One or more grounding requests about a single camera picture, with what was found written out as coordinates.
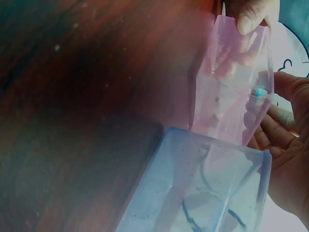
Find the plastic container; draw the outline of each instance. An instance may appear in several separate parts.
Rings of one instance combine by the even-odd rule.
[[[235,20],[218,16],[195,78],[190,130],[247,145],[268,110],[273,64],[267,27],[241,35]]]
[[[271,155],[169,129],[117,232],[255,232]]]

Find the wooden table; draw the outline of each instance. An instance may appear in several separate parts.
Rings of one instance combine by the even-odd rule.
[[[214,0],[0,1],[0,231],[112,232],[187,128]]]

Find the fingernail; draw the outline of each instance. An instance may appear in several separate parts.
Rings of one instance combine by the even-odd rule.
[[[247,16],[242,16],[238,22],[238,30],[242,35],[248,34],[252,29],[252,21]]]

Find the wrinkled plastic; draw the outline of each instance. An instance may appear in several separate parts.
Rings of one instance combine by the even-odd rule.
[[[235,20],[218,16],[196,76],[191,130],[247,145],[274,94],[267,27],[241,35]]]

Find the hand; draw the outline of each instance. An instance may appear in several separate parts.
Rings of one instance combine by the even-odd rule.
[[[260,39],[256,38],[248,50],[253,31],[261,23],[271,29],[278,22],[280,0],[225,0],[225,5],[226,15],[236,19],[242,35],[235,34],[233,30],[226,31],[228,36],[223,38],[225,46],[220,49],[216,61],[215,78],[220,81],[233,77],[238,65],[250,66],[255,62],[260,45],[256,41]]]
[[[243,35],[262,22],[271,28],[279,19],[280,0],[225,0],[225,5],[226,15],[236,19]]]
[[[294,114],[271,106],[249,146],[270,150],[268,192],[309,229],[309,78],[275,73],[275,92],[291,102]]]

